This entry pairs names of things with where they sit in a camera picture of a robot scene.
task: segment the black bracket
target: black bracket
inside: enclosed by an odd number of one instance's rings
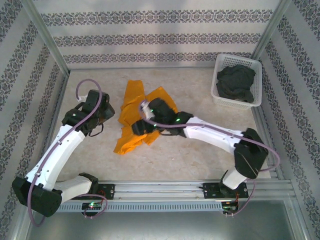
[[[204,199],[230,199],[236,198],[236,194],[238,194],[239,199],[247,199],[249,197],[247,184],[242,182],[239,186],[234,190],[234,196],[225,196],[220,191],[219,182],[205,182],[202,184]]]
[[[105,196],[108,200],[113,200],[115,196],[115,186],[114,184],[98,184],[98,189],[96,194]],[[98,196],[76,196],[72,198],[73,200],[99,200],[102,198]]]

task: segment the garment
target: garment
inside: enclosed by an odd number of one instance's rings
[[[135,135],[132,131],[131,125],[141,119],[138,112],[138,106],[143,100],[151,101],[156,98],[162,98],[169,106],[178,112],[177,106],[169,94],[163,87],[158,87],[156,90],[145,96],[144,85],[141,80],[129,80],[126,86],[123,105],[121,106],[121,114],[118,121],[124,125],[122,128],[121,138],[118,139],[117,144],[113,150],[116,154],[124,155],[133,151],[137,146],[145,142],[151,145],[160,133],[154,131],[149,134]]]
[[[241,64],[225,67],[217,73],[218,83],[216,87],[219,96],[253,103],[255,99],[250,92],[250,87],[254,83],[255,75],[254,70]]]

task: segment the gray cloth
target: gray cloth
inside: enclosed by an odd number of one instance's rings
[[[254,83],[255,75],[254,70],[241,64],[225,67],[217,74],[218,83],[216,86],[219,96],[253,103],[255,99],[250,92],[250,87]]]

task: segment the decorative wall border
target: decorative wall border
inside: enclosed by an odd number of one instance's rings
[[[37,113],[35,115],[33,125],[31,127],[31,132],[28,136],[27,143],[23,150],[23,155],[21,156],[21,160],[19,162],[19,166],[17,167],[15,177],[24,177],[27,173],[27,169],[30,164],[30,159],[33,155],[33,150],[35,149],[36,141],[40,133],[41,126],[44,122],[45,114],[50,103],[50,98],[54,91],[59,72],[59,66],[57,63],[55,63],[50,73],[50,77],[46,84],[43,96],[41,97],[41,101]],[[4,204],[4,211],[2,211],[1,213],[2,217],[0,218],[0,239],[6,239],[6,235],[9,231],[14,211],[17,207],[17,203],[18,199],[13,191],[13,188],[11,187],[9,195],[7,196],[7,201]]]
[[[320,41],[320,7],[315,0],[293,0],[294,5]]]
[[[56,36],[58,47],[154,44],[256,44],[260,33],[172,33]]]
[[[7,68],[4,70],[0,79],[0,112],[3,110],[3,106],[6,103],[8,94],[11,92],[13,84],[16,82],[20,73],[23,63],[34,44],[38,31],[35,25],[30,21],[26,30],[23,33],[19,44],[12,54],[12,58],[9,60]]]
[[[43,13],[41,16],[45,24],[52,27],[108,24],[266,23],[272,14],[271,9],[197,9]]]
[[[272,111],[277,129],[281,135],[281,140],[286,151],[289,163],[292,167],[293,175],[297,181],[299,190],[301,191],[301,196],[303,198],[306,211],[308,212],[309,219],[312,222],[314,227],[315,234],[320,238],[320,221],[319,221],[319,208],[316,206],[316,199],[313,197],[313,192],[310,190],[310,184],[307,179],[307,172],[302,167],[302,163],[297,154],[295,144],[288,130],[286,121],[284,119],[282,110],[279,106],[276,94],[271,85],[269,76],[265,70],[265,67],[262,65],[262,78],[263,78],[263,89],[266,93],[270,109]]]
[[[291,83],[274,43],[269,41],[265,50],[270,58],[280,85],[282,86],[283,93],[290,105],[297,127],[300,129],[301,137],[304,141],[304,145],[307,147],[310,158],[313,161],[313,166],[317,170],[317,174],[320,175],[320,144],[317,142],[318,139],[315,137],[314,130],[306,117],[304,108],[296,94],[294,85]]]
[[[12,23],[16,20],[22,9],[19,0],[8,0],[4,3],[0,10],[0,43],[5,39],[7,32],[11,28]]]
[[[213,61],[218,54],[249,58],[250,52],[160,52],[64,55],[67,64],[141,63],[141,62],[204,62]]]
[[[14,117],[9,125],[9,129],[6,131],[7,135],[5,135],[3,138],[3,143],[1,144],[2,148],[0,149],[0,180],[3,179],[3,174],[6,172],[6,165],[8,165],[8,161],[10,160],[12,151],[14,150],[13,147],[16,145],[16,140],[25,121],[27,112],[31,105],[49,55],[50,52],[47,46],[44,45],[40,51],[38,59],[35,62],[33,71],[26,84],[26,88],[24,89],[21,99],[18,103],[17,110],[14,112]]]
[[[307,52],[286,17],[281,19],[277,28],[320,111],[319,73],[316,71],[314,64],[308,57]]]

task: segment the laundry basket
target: laundry basket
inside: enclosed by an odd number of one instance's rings
[[[225,67],[233,67],[235,65],[244,65],[255,71],[254,82],[250,87],[254,102],[244,102],[241,100],[232,100],[220,97],[217,89],[217,74]],[[215,61],[213,79],[211,85],[211,95],[215,104],[229,106],[237,109],[247,110],[252,107],[260,106],[262,99],[262,66],[261,63],[246,57],[235,56],[230,54],[219,54]]]

